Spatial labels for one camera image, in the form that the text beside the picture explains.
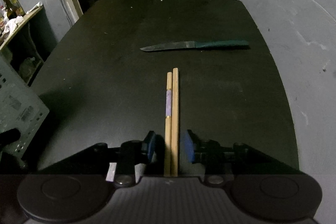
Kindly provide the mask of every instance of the black table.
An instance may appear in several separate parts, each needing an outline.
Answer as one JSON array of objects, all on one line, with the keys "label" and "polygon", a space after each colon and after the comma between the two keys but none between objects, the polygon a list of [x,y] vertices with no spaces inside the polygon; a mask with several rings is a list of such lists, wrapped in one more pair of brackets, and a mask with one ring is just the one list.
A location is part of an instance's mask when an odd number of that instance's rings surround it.
[{"label": "black table", "polygon": [[[244,39],[249,50],[142,52],[163,42]],[[57,119],[45,167],[97,142],[164,136],[166,74],[180,71],[180,131],[244,142],[298,168],[293,121],[269,49],[238,0],[100,0],[51,53],[32,89]],[[192,173],[180,163],[181,173]]]}]

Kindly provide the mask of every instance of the knife handle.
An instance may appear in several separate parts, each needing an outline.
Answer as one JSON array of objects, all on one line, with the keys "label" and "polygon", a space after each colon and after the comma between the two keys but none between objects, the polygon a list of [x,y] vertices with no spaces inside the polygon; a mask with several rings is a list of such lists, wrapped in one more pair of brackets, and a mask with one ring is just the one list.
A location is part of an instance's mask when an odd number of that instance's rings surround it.
[{"label": "knife handle", "polygon": [[248,45],[249,43],[245,40],[195,42],[196,48],[234,47],[234,46],[248,46]]}]

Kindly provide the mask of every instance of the knife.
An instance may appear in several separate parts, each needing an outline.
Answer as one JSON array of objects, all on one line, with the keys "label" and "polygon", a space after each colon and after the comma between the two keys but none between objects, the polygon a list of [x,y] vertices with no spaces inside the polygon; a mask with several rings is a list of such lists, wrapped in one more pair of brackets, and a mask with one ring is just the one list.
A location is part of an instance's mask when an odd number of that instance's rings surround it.
[{"label": "knife", "polygon": [[186,48],[221,48],[221,47],[237,47],[248,46],[249,43],[245,40],[225,40],[212,42],[197,42],[197,41],[181,41],[165,44],[157,44],[149,47],[140,48],[144,52],[168,51]]}]

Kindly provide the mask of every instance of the chopstick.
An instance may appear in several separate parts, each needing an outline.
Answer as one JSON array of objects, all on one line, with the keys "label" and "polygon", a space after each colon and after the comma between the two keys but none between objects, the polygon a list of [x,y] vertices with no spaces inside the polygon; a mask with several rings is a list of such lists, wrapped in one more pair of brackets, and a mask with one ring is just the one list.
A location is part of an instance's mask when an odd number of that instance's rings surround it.
[{"label": "chopstick", "polygon": [[171,166],[170,175],[177,177],[179,171],[179,70],[173,69],[173,96],[171,118]]},{"label": "chopstick", "polygon": [[170,176],[171,160],[171,102],[172,102],[172,79],[173,74],[167,73],[167,91],[166,91],[166,124],[165,124],[165,160],[164,171],[165,177]]}]

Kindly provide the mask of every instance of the screw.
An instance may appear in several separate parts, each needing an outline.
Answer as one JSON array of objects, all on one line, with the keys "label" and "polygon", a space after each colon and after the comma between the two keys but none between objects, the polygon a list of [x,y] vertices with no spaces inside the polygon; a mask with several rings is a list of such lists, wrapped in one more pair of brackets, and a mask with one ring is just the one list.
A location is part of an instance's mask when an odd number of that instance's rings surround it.
[{"label": "screw", "polygon": [[132,178],[129,175],[120,175],[116,178],[115,182],[126,186],[132,183]]},{"label": "screw", "polygon": [[210,184],[221,184],[224,182],[224,179],[221,177],[221,176],[216,176],[216,175],[213,175],[213,176],[209,176],[208,177],[208,182]]}]

